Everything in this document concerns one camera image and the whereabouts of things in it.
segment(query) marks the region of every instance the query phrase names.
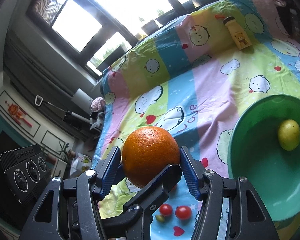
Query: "yellow bottle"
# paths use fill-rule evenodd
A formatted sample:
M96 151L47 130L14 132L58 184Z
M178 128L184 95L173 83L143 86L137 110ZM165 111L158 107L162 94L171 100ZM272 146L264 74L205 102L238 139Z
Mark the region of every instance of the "yellow bottle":
M244 31L244 29L237 23L233 16L224 19L223 24L228 28L231 37L237 45L238 49L244 49L252 45L248 35Z

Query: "bowl rim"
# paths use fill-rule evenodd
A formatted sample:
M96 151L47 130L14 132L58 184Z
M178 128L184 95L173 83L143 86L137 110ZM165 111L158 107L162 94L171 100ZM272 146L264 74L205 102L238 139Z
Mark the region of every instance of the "bowl rim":
M259 100L257 100L256 102L254 102L252 105L250 105L243 113L242 115L239 117L239 119L237 120L234 128L233 128L233 131L232 131L232 134L231 134L231 138L230 138L230 141L229 141L229 146L228 146L228 156L227 156L227 165L228 165L228 174L229 174L229 178L230 179L234 179L234 176L233 176L233 173L232 173L232 165L231 165L231 148L232 148L232 141L233 141L233 138L234 138L234 133L237 129L237 127L239 126L239 123L241 123L241 120L245 118L245 116L255 107L256 104L260 104L260 102L263 102L263 101L268 101L272 98L277 98L277 97L289 97L289 98L293 98L293 99L296 99L297 101L300 101L300 98L297 98L297 97L294 97L294 96L291 96L291 95L287 95L287 94L276 94L276 95L269 95L269 96L266 96L264 98L261 98ZM287 219L290 219L292 217L294 217L295 215L297 215L298 213L300 213L300 210L295 213L294 215L292 216L289 216L289 217L286 217L286 218L283 218L283 219L280 219L280 220L274 220L274 222L280 222L280 221L285 221Z

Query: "bed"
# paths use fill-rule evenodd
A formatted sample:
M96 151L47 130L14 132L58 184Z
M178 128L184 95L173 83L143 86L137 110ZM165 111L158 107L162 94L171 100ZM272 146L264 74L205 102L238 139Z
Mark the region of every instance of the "bed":
M253 46L238 50L216 15L234 16ZM300 44L289 38L272 0L222 0L176 19L131 49L104 72L102 90L105 125L93 167L112 146L122 149L132 131L156 125L206 168L228 177L228 143L245 109L273 94L300 98ZM138 191L128 179L113 186L99 203L101 217L119 215ZM202 203L190 195L184 178L167 203L174 209L188 205L193 215L187 223L154 219L151 239L190 239ZM225 198L218 239L225 237L227 213ZM290 239L300 213L275 226L281 240Z

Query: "screw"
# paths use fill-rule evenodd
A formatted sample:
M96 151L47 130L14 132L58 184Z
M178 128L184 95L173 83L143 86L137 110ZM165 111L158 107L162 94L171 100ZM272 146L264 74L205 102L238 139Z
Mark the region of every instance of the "screw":
M248 179L247 179L246 177L244 177L244 176L241 176L241 177L239 178L239 180L240 180L241 182L243 182L243 183L246 183L246 182L248 181Z
M61 178L58 176L52 178L52 182L59 182L60 180Z
M86 171L86 175L87 176L92 176L92 175L94 175L96 173L96 171L94 170L94 169L90 169L90 170L87 170Z
M138 205L132 205L129 207L129 213L135 213L139 209Z
M214 175L214 171L213 171L213 170L206 170L206 171L205 171L205 174L206 174L207 176L213 176L213 175Z

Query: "red tomato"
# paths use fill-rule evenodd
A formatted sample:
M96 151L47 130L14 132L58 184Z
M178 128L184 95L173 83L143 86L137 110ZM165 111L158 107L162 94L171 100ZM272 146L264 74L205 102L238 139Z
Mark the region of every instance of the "red tomato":
M160 206L159 212L164 217L171 216L172 215L172 206L170 206L169 204L163 204Z
M177 207L175 214L180 220L186 220L191 217L192 211L188 206L179 206Z

